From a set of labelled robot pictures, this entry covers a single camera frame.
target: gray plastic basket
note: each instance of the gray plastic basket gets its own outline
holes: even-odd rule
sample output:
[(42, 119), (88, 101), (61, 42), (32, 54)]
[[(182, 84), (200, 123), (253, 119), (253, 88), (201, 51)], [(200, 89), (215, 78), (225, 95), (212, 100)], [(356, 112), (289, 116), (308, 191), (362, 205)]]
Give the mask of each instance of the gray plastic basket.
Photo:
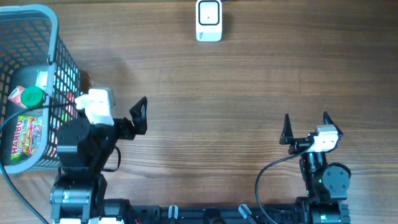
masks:
[[(42, 5), (0, 7), (0, 105), (1, 124), (22, 108), (7, 99), (16, 86), (34, 86), (37, 71), (48, 71), (45, 105), (73, 101), (81, 89), (80, 72), (58, 35), (58, 18)], [(11, 162), (17, 118), (0, 133), (1, 159), (10, 174), (25, 170), (56, 169), (57, 127), (77, 117), (74, 108), (43, 109), (27, 113), (42, 116), (39, 148), (31, 157)]]

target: wooden table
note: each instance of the wooden table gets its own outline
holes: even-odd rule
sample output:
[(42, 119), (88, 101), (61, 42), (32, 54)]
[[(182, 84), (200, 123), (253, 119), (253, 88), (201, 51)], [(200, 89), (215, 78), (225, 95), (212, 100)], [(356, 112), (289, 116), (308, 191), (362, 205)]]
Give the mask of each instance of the wooden table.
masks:
[[(234, 1), (223, 40), (195, 39), (195, 3), (51, 5), (92, 86), (115, 92), (114, 117), (147, 96), (148, 132), (119, 141), (106, 197), (134, 205), (255, 205), (262, 167), (287, 156), (284, 115), (305, 136), (326, 110), (345, 133), (329, 162), (353, 172), (352, 223), (398, 219), (398, 5), (389, 1)], [(115, 166), (115, 155), (107, 166)], [(50, 219), (55, 172), (13, 177)], [(0, 223), (38, 223), (0, 178)], [(264, 173), (264, 203), (305, 195), (298, 159)]]

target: cable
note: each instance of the cable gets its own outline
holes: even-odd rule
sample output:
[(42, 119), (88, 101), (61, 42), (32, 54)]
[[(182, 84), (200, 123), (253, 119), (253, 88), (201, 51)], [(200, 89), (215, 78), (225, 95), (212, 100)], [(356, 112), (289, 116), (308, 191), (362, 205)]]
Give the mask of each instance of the cable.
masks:
[(121, 162), (121, 153), (120, 153), (119, 147), (114, 146), (114, 148), (115, 148), (115, 149), (117, 150), (117, 152), (118, 152), (118, 167), (117, 167), (116, 169), (104, 168), (104, 169), (102, 169), (102, 171), (104, 171), (104, 172), (116, 172), (116, 171), (118, 171), (118, 169), (119, 169), (120, 162)]
[[(64, 107), (64, 106), (69, 106), (69, 105), (73, 105), (75, 103), (64, 103), (64, 104), (59, 104), (59, 105), (45, 105), (45, 106), (40, 106), (37, 108), (27, 108), (24, 109), (20, 112), (14, 113), (13, 115), (11, 115), (10, 117), (8, 117), (6, 120), (4, 120), (3, 124), (0, 127), (0, 132), (4, 129), (4, 127), (6, 127), (6, 124), (8, 122), (10, 122), (10, 120), (14, 119), (15, 117), (24, 114), (26, 112), (30, 112), (33, 110), (37, 110), (37, 109), (43, 109), (43, 108), (58, 108), (58, 107)], [(37, 218), (39, 218), (40, 221), (42, 221), (42, 223), (44, 224), (49, 224), (47, 222), (47, 220), (24, 198), (24, 196), (22, 196), (22, 194), (17, 190), (17, 188), (15, 187), (15, 185), (12, 183), (10, 177), (8, 176), (8, 173), (6, 171), (6, 168), (4, 166), (4, 164), (2, 163), (2, 160), (0, 159), (0, 169), (1, 172), (4, 175), (5, 180), (7, 181), (8, 185), (10, 186), (11, 190), (19, 197), (19, 199), (33, 212), (33, 214), (35, 214), (37, 216)]]
[(284, 162), (284, 161), (287, 161), (287, 160), (289, 160), (289, 159), (294, 159), (294, 158), (296, 158), (296, 157), (298, 157), (298, 156), (301, 156), (302, 154), (306, 153), (310, 148), (311, 148), (311, 146), (309, 146), (308, 148), (306, 148), (306, 150), (297, 153), (296, 155), (288, 156), (288, 157), (285, 157), (285, 158), (283, 158), (283, 159), (279, 159), (279, 160), (277, 160), (277, 161), (271, 162), (270, 164), (268, 164), (268, 165), (266, 165), (264, 168), (262, 168), (262, 170), (260, 171), (259, 175), (257, 175), (256, 184), (255, 184), (255, 186), (254, 186), (254, 193), (256, 194), (256, 200), (257, 200), (257, 203), (259, 204), (260, 210), (263, 212), (263, 214), (267, 217), (268, 221), (270, 221), (271, 223), (273, 223), (273, 224), (278, 224), (277, 222), (275, 222), (275, 220), (273, 220), (273, 219), (268, 215), (268, 213), (266, 212), (265, 208), (262, 206), (262, 204), (261, 204), (261, 202), (260, 202), (260, 197), (259, 197), (259, 187), (258, 187), (258, 186), (259, 186), (259, 181), (260, 181), (260, 177), (261, 177), (262, 173), (264, 173), (264, 171), (266, 171), (268, 168), (272, 167), (272, 166), (275, 165), (275, 164), (278, 164), (278, 163), (280, 163), (280, 162)]

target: wood grain surface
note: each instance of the wood grain surface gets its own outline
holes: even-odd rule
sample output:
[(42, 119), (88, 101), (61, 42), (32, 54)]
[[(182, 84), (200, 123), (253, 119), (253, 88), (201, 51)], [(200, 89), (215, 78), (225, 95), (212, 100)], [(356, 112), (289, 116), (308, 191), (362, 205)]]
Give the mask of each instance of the wood grain surface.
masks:
[[(119, 141), (106, 197), (133, 205), (255, 205), (254, 181), (287, 156), (284, 115), (304, 136), (329, 112), (345, 133), (328, 162), (353, 173), (352, 223), (398, 220), (398, 5), (235, 1), (223, 40), (195, 38), (195, 3), (62, 4), (60, 35), (114, 117), (148, 97), (148, 132)], [(115, 166), (112, 155), (107, 166)], [(54, 172), (12, 179), (50, 220)], [(0, 223), (39, 223), (0, 178)], [(298, 159), (264, 173), (264, 203), (305, 195)]]

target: green bottle cap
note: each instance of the green bottle cap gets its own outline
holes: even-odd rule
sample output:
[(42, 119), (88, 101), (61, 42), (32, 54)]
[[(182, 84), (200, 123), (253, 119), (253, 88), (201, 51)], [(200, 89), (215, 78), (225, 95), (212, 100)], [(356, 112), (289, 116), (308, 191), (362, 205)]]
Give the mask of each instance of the green bottle cap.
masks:
[(37, 86), (30, 86), (22, 92), (21, 101), (27, 108), (42, 106), (44, 103), (44, 91)]

